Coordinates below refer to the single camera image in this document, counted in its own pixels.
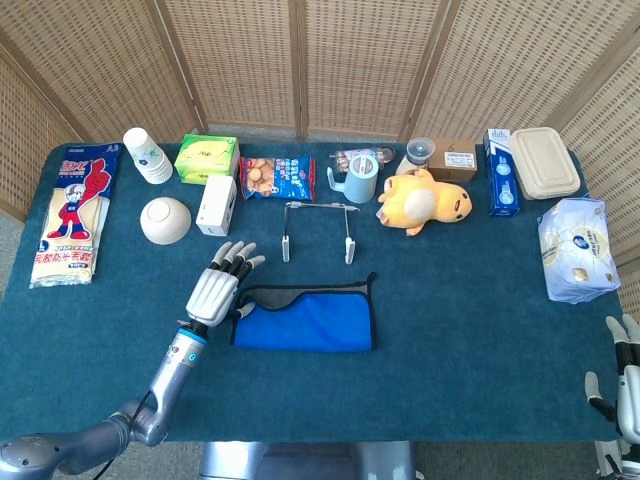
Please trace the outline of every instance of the stuffed animal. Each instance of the stuffed animal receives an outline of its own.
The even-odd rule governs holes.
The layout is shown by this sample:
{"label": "stuffed animal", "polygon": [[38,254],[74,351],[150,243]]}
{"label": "stuffed animal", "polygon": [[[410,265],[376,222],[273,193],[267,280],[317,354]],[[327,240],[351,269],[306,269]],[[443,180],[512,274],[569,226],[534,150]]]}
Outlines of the stuffed animal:
{"label": "stuffed animal", "polygon": [[383,203],[376,213],[380,223],[406,228],[409,236],[420,233],[429,220],[459,222],[471,212],[471,198],[464,188],[436,182],[423,169],[387,178],[378,202]]}

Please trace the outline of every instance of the white bowl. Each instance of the white bowl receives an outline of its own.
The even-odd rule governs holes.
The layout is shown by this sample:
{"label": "white bowl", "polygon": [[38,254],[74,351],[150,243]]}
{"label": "white bowl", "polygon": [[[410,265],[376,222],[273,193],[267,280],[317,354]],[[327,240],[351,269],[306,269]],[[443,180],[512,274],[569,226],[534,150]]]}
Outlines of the white bowl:
{"label": "white bowl", "polygon": [[140,226],[149,241],[169,245],[187,234],[191,226],[191,213],[175,198],[154,198],[142,209]]}

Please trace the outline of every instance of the white box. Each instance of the white box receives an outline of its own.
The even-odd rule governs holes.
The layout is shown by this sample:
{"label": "white box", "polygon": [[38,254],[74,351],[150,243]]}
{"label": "white box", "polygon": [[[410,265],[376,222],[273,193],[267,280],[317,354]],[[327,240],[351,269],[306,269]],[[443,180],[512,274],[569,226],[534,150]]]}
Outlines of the white box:
{"label": "white box", "polygon": [[226,237],[238,189],[233,177],[209,175],[204,187],[196,225],[205,235]]}

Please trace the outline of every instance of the table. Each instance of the table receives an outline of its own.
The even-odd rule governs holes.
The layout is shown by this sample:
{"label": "table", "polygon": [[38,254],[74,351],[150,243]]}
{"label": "table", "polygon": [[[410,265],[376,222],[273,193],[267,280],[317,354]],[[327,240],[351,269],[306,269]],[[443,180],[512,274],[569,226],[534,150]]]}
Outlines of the table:
{"label": "table", "polygon": [[[329,153],[354,145],[245,144],[248,156],[312,154],[318,202]],[[163,145],[173,161],[178,145]],[[403,146],[396,145],[398,155]],[[223,239],[192,226],[177,244],[149,243],[138,218],[172,196],[195,216],[202,187],[175,175],[144,182],[120,159],[91,285],[28,290],[46,207],[64,146],[42,171],[0,310],[0,434],[69,431],[108,416],[147,390],[176,320]],[[283,200],[236,205],[228,239],[256,241],[268,262],[247,284],[373,284],[377,348],[320,354],[236,349],[231,325],[211,345],[183,392],[169,440],[271,442],[385,440],[571,441],[613,438],[584,399],[587,370],[615,398],[615,356],[605,315],[615,294],[568,305],[547,299],[536,218],[554,203],[523,202],[514,218],[489,217],[483,157],[468,191],[474,210],[454,225],[429,223],[415,238],[382,227],[373,201],[351,215],[358,242],[345,265],[335,212],[291,217],[292,259],[281,259]],[[394,165],[381,176],[393,173]],[[378,181],[379,190],[382,180]]]}

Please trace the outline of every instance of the plastic bag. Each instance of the plastic bag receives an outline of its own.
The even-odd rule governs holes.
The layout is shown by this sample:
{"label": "plastic bag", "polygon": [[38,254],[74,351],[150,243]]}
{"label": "plastic bag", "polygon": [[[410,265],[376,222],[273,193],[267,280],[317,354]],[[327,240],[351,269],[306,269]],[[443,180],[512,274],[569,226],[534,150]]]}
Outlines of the plastic bag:
{"label": "plastic bag", "polygon": [[240,181],[244,198],[313,200],[316,163],[310,157],[242,158]]}
{"label": "plastic bag", "polygon": [[550,300],[576,304],[616,290],[605,203],[565,198],[539,219],[538,235]]}
{"label": "plastic bag", "polygon": [[91,283],[122,145],[67,147],[29,288]]}
{"label": "plastic bag", "polygon": [[358,157],[368,157],[378,162],[378,167],[382,170],[385,164],[392,162],[396,158],[396,153],[392,148],[359,148],[357,150],[338,150],[331,158],[334,159],[334,168],[338,172],[349,171],[349,164]]}

